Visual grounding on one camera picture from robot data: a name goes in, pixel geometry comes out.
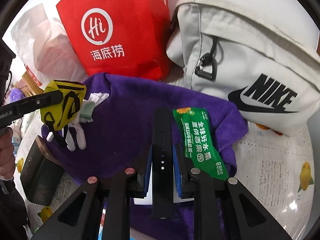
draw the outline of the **backpack strap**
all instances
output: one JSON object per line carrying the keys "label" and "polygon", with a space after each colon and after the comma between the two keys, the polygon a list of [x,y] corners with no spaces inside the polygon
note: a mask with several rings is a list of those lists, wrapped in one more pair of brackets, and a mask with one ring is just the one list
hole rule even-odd
{"label": "backpack strap", "polygon": [[78,95],[74,91],[70,91],[68,94],[66,94],[66,96],[64,98],[63,105],[62,105],[62,113],[66,109],[67,102],[68,102],[69,98],[73,98],[73,103],[72,103],[72,105],[69,109],[69,112],[68,112],[68,119],[70,119],[75,113],[80,111],[80,99],[78,98]]}
{"label": "backpack strap", "polygon": [[[47,120],[47,116],[50,116],[52,121]],[[65,148],[67,147],[67,143],[66,143],[66,138],[65,137],[61,137],[60,134],[54,130],[53,128],[53,124],[54,124],[54,118],[51,114],[51,112],[47,112],[44,116],[44,120],[45,120],[45,125],[49,128],[49,131],[53,133],[54,138],[56,139],[57,143],[62,147]]]}

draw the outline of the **black cable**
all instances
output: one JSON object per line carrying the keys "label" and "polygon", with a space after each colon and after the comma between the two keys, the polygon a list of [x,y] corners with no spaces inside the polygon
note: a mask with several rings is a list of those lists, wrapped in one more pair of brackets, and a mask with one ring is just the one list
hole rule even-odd
{"label": "black cable", "polygon": [[10,82],[9,82],[9,85],[8,85],[7,90],[6,90],[6,91],[5,91],[5,93],[4,93],[4,98],[5,98],[5,95],[7,94],[7,92],[9,91],[10,84],[11,84],[11,81],[12,81],[12,72],[11,72],[11,71],[9,71],[9,74],[10,74]]}

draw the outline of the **yellow lemon print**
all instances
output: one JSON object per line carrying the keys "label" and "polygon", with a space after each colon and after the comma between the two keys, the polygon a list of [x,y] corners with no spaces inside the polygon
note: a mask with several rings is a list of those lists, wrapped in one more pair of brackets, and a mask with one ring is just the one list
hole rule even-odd
{"label": "yellow lemon print", "polygon": [[24,162],[24,158],[21,158],[20,160],[18,160],[18,162],[16,163],[16,167],[19,173],[21,173],[22,171],[22,167],[23,167],[23,162]]}
{"label": "yellow lemon print", "polygon": [[42,222],[45,223],[52,214],[51,207],[44,207],[37,215],[41,218]]}
{"label": "yellow lemon print", "polygon": [[191,110],[191,107],[180,108],[180,109],[177,109],[177,113],[178,114],[185,114],[186,112],[188,112],[190,110]]}
{"label": "yellow lemon print", "polygon": [[305,162],[302,165],[302,169],[300,172],[300,186],[298,189],[298,192],[301,190],[305,191],[307,190],[309,185],[313,185],[314,181],[313,178],[311,177],[311,168],[310,164],[308,162]]}

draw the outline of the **nike swoosh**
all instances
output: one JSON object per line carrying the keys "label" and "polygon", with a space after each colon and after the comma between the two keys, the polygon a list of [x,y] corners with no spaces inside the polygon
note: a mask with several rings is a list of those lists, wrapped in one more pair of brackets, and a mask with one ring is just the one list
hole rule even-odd
{"label": "nike swoosh", "polygon": [[228,95],[228,100],[235,103],[236,106],[238,107],[238,109],[240,111],[244,111],[244,112],[258,112],[258,113],[276,113],[276,114],[289,114],[289,113],[297,113],[294,111],[285,111],[285,110],[281,110],[281,109],[275,109],[275,108],[267,108],[267,107],[261,107],[261,106],[252,106],[252,105],[247,105],[246,103],[244,103],[241,98],[240,95],[241,93],[246,89],[242,88],[240,90],[236,90],[231,92]]}

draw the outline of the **person's hand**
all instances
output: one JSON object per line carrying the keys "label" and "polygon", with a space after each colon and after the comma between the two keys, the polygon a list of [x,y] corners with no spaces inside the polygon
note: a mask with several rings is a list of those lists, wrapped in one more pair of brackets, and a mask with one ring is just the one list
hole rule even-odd
{"label": "person's hand", "polygon": [[6,133],[0,137],[0,176],[5,179],[11,179],[16,169],[12,135],[12,129],[7,127]]}

